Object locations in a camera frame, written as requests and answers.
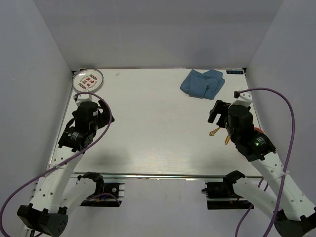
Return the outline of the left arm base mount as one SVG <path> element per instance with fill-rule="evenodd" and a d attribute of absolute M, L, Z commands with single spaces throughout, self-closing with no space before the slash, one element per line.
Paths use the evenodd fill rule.
<path fill-rule="evenodd" d="M 90 196 L 80 206 L 83 207 L 120 207 L 124 197 L 125 183 L 104 183 L 104 193 L 101 196 Z"/>

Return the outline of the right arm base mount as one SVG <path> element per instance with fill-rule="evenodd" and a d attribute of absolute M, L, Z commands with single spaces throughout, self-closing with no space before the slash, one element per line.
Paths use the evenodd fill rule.
<path fill-rule="evenodd" d="M 201 190 L 206 195 L 208 210 L 247 210 L 251 203 L 234 193 L 225 182 L 208 182 Z"/>

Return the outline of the gold knife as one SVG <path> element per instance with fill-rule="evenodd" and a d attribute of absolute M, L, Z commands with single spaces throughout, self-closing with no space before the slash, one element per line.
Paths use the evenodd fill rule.
<path fill-rule="evenodd" d="M 226 139 L 225 139 L 225 145 L 227 145 L 227 144 L 229 143 L 229 141 L 230 141 L 230 135 L 228 135 L 228 136 L 226 137 Z"/>

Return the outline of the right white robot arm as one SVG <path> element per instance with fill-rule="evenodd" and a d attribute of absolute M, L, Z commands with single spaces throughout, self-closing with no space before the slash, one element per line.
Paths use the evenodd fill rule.
<path fill-rule="evenodd" d="M 208 122 L 227 130 L 236 149 L 255 167 L 275 196 L 258 188 L 239 171 L 223 180 L 223 192 L 247 199 L 272 221 L 282 237 L 302 237 L 316 227 L 316 206 L 299 189 L 290 175 L 283 171 L 275 146 L 262 132 L 255 130 L 248 104 L 233 104 L 217 100 Z"/>

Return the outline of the white printed plate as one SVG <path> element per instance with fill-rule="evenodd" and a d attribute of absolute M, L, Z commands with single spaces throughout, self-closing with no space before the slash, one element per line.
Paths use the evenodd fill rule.
<path fill-rule="evenodd" d="M 97 91 L 103 84 L 104 76 L 97 69 L 85 69 L 79 71 L 72 81 L 73 89 L 82 92 L 82 91 Z"/>

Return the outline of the red plastic cup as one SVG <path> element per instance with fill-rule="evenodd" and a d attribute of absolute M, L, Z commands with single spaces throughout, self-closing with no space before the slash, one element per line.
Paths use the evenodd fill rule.
<path fill-rule="evenodd" d="M 264 132 L 263 132 L 260 128 L 254 127 L 254 130 L 255 130 L 255 131 L 258 131 L 259 133 L 264 134 Z"/>

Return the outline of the gold fork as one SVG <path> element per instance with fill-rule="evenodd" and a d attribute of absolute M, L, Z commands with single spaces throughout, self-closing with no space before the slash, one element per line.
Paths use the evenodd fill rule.
<path fill-rule="evenodd" d="M 218 127 L 218 128 L 216 128 L 215 130 L 211 131 L 211 132 L 209 133 L 209 136 L 214 136 L 220 129 L 221 129 L 221 128 Z"/>

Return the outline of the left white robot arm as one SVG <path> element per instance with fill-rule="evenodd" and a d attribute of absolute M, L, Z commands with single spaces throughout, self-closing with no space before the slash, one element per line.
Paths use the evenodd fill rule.
<path fill-rule="evenodd" d="M 51 172 L 44 176 L 30 203 L 17 211 L 29 229 L 50 237 L 61 236 L 70 214 L 84 200 L 104 192 L 103 178 L 95 172 L 80 175 L 79 182 L 67 193 L 65 188 L 86 148 L 96 140 L 98 129 L 108 129 L 114 118 L 103 100 L 95 103 L 90 99 L 78 102 L 72 116 L 58 141 Z"/>

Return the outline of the blue cloth napkin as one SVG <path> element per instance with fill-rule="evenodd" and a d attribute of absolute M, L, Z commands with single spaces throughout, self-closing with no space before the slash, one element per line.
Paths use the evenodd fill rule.
<path fill-rule="evenodd" d="M 213 100 L 225 83 L 223 73 L 208 70 L 200 73 L 191 70 L 180 85 L 180 90 L 191 97 Z"/>

